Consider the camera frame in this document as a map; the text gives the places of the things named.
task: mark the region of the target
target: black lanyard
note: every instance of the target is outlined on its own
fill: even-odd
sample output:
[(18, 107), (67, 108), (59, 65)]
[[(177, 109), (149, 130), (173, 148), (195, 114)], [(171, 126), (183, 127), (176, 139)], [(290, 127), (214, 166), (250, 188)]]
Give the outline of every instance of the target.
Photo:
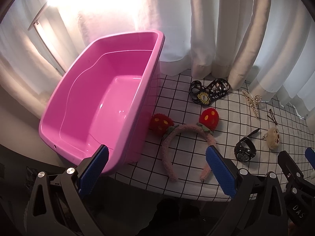
[(223, 98), (229, 89), (230, 84), (224, 79), (215, 79), (207, 87), (200, 81), (193, 81), (189, 87), (189, 95), (194, 103), (210, 106), (213, 101)]

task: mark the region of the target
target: gold logo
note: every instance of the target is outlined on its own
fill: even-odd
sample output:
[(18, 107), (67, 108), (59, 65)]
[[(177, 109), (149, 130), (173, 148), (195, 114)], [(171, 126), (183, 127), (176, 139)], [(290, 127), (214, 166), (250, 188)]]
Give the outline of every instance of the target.
[(200, 92), (197, 97), (203, 104), (209, 104), (209, 96), (207, 92)]

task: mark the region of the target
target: curtain fold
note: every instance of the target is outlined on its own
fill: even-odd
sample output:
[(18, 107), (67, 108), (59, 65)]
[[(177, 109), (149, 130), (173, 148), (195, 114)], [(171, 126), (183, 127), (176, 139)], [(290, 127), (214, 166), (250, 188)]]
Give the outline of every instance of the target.
[(211, 73), (215, 56), (214, 7), (216, 0), (191, 0), (191, 68), (194, 79)]
[[(0, 84), (40, 117), (61, 75), (30, 23), (47, 0), (15, 0), (0, 25)], [(96, 38), (158, 29), (161, 72), (228, 77), (315, 120), (315, 23), (301, 0), (48, 0), (38, 22), (67, 70)]]
[(234, 60), (239, 11), (240, 0), (220, 0), (215, 60), (212, 65), (215, 78), (227, 77)]
[(241, 87), (258, 55), (267, 27), (270, 6), (271, 0), (254, 0), (250, 24), (228, 77), (233, 90)]
[(270, 100), (284, 84), (305, 46), (311, 17), (301, 0), (293, 0), (292, 21), (284, 26), (277, 48), (271, 53), (256, 80), (249, 86), (252, 95), (259, 94), (263, 101)]

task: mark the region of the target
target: red pom-pom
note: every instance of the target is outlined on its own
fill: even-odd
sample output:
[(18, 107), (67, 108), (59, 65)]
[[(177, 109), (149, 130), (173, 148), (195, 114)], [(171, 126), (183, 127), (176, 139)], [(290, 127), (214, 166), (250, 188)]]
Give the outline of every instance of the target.
[(164, 114), (156, 113), (150, 121), (150, 128), (158, 136), (163, 136), (169, 126), (174, 126), (172, 119)]
[(208, 108), (199, 117), (199, 123), (214, 131), (219, 122), (219, 114), (214, 108)]

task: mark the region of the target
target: pearl hair clip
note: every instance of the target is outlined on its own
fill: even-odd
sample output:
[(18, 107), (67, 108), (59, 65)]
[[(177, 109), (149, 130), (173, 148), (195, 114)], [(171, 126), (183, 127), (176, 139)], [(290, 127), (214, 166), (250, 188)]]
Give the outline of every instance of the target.
[(242, 90), (243, 95), (247, 99), (249, 106), (252, 108), (256, 118), (258, 118), (258, 103), (261, 101), (261, 95), (251, 96), (246, 91)]

